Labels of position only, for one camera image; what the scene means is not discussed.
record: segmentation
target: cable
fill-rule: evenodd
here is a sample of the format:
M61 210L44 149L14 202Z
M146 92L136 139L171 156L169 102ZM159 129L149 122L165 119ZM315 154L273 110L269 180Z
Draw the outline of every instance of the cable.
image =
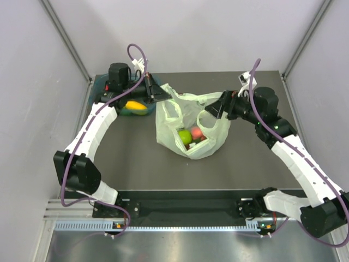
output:
M273 223L276 225L278 218L276 217L276 212L273 212Z
M252 106L252 109L253 109L253 112L255 113L258 121L262 124L262 126L269 132L271 133L271 135L273 135L274 137L276 137L280 142L283 142L285 143L289 148L291 148L293 151L295 151L295 153L297 153L298 155L300 155L302 158L305 157L305 155L303 155L303 153L301 153L300 150L298 150L297 148L295 148L293 145L291 145L289 142L287 142L285 139L283 139L281 136L279 136L276 132L274 132L270 127L268 127L268 125L263 121L263 119L261 118L261 116L259 115L258 111L257 111L257 108L256 108L256 105L255 105L255 102L254 102L254 92L253 92L253 87L252 87L252 82L253 82L253 79L255 77L255 73L256 73L256 69L260 63L261 59L257 59L256 63L254 64L251 72L250 72L250 83L249 83L249 97L250 97L250 102L251 102L251 106ZM307 162L309 165L314 165L316 166L316 164L312 163L311 161ZM346 217L346 220L347 220L347 225L348 225L348 233L347 233L347 236L346 238L343 240L342 243L340 244L330 244L330 243L326 243L320 239L317 239L316 237L313 237L312 235L310 235L310 233L303 227L303 225L299 223L300 227L303 228L303 230L312 238L314 239L315 241L319 242L319 243L322 243L326 246L329 246L329 247L343 247L345 246L346 244L348 244L349 242L349 224L348 224L348 221L349 221L349 212L348 212L348 209L342 199L342 197L339 195L339 193L336 191L336 189L333 187L333 185L327 181L326 177L318 170L317 167L314 168L315 172L319 175L319 177L328 185L328 187L333 191L333 193L335 194L335 196L338 198L339 200L339 203L341 205L341 207L343 208L343 211L344 211L344 214L345 214L345 217Z
M130 52L129 52L129 49L130 49L130 47L132 47L132 46L136 47L136 48L139 50L139 52L142 54L142 57L143 57L143 59L144 59L144 61L145 61L145 70L144 70L143 74L141 75L141 78L139 79L139 81L138 81L132 88L126 90L126 91L123 92L122 94L120 94L120 95L114 97L113 99L111 99L111 100L109 100L107 103L105 103L103 106L101 106L101 107L96 111L96 113L95 113L96 115L98 115L98 114L101 112L101 110L102 110L103 108L107 107L109 104L115 102L116 100L120 99L121 97L123 97L123 96L127 95L128 93L132 92L132 91L133 91L134 89L136 89L136 88L140 85L140 83L143 81L143 79L144 79L144 77L145 77L145 74L146 74L146 71L147 71L147 60L146 60L146 55L144 54L143 50L142 50L138 45L136 45L136 44L129 44L128 47L127 47L127 52L128 52L128 54L129 54L130 57L131 57L131 54L130 54ZM95 117L92 117L91 120L88 122L88 124L86 125L86 131L87 131L88 128L91 126L91 124L92 124L92 122L94 121L94 119L95 119ZM79 140L78 140L76 146L74 147L73 151L70 153L70 156L69 156L69 158L68 158L67 166L65 167L65 170L64 170L63 181L62 181L62 187L61 187L61 204L62 204L62 206L64 206L64 207L68 207L68 206L71 206L71 205L73 205L73 204L75 204L75 203L77 203L77 202L81 202L81 201L84 201L84 200L94 200L96 203L99 203L99 204L102 204L102 205L105 205L105 206L108 206L108 207L113 207L113 208L115 208L115 209L119 209L119 210L123 211L123 212L127 215L128 221L127 221L127 224L123 227L123 230L122 230L118 235L116 235L116 237L119 237L119 236L121 236L121 235L123 235L123 234L125 233L127 227L128 227L129 224L130 224L130 221L131 221L130 214L129 214L129 212L127 212L127 210L123 209L123 208L120 207L120 206L111 205L111 204L104 203L104 202L99 201L99 200L96 201L96 199L93 199L93 198L80 198L80 199L77 199L77 200L75 200L75 201L73 201L73 202L71 202L71 203L68 203L68 204L66 204L65 201L64 201L65 185L66 185L66 183L67 183L67 178L68 178L68 173L69 173L69 169L70 169L70 166L71 166L71 162L73 161L73 157L74 157L74 155L75 155L75 153L76 153L76 151L77 151L77 149L78 149L80 143L82 142L83 138L85 137L85 135L86 135L86 132L83 132L82 135L80 136L80 138L79 138Z

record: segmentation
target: gray table surface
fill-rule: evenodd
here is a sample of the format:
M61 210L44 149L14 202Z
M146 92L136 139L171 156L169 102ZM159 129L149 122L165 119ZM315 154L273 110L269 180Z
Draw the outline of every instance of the gray table surface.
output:
M157 74L178 92L238 90L240 72ZM295 127L279 72L257 72L257 86L279 97L279 114ZM300 188L287 167L243 120L231 122L225 144L212 156L190 160L157 144L155 112L118 117L95 156L103 180L117 190Z
M90 232L55 231L46 262L337 262L334 248L309 238L297 222L287 225L271 239L233 232L131 232L120 238L93 236L73 250ZM331 242L329 236L321 238ZM53 249L56 245L59 257Z

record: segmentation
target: white plastic bag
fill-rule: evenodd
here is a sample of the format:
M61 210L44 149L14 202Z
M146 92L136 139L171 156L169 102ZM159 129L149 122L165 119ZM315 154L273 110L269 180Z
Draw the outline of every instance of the white plastic bag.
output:
M168 92L172 99L157 103L157 142L190 159L208 157L217 151L228 136L230 121L225 118L226 114L219 120L215 119L204 107L215 102L222 93L179 95L168 84L162 85L161 88ZM206 139L187 150L178 135L178 130L189 129L194 125L201 129Z

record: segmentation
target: gray wall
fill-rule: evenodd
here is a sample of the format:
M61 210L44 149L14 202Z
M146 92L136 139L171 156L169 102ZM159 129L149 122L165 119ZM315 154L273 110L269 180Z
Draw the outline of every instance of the gray wall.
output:
M52 157L73 137L87 83L39 1L3 1L0 15L0 261L29 261Z
M137 43L154 73L283 71L322 0L50 0L91 75L129 62Z
M309 149L349 190L349 1L335 0L288 77Z

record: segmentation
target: green apple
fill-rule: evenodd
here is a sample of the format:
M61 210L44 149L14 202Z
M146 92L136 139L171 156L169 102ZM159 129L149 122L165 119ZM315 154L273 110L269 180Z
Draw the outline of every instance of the green apple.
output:
M192 137L189 130L187 129L179 130L178 135L185 146L191 143Z

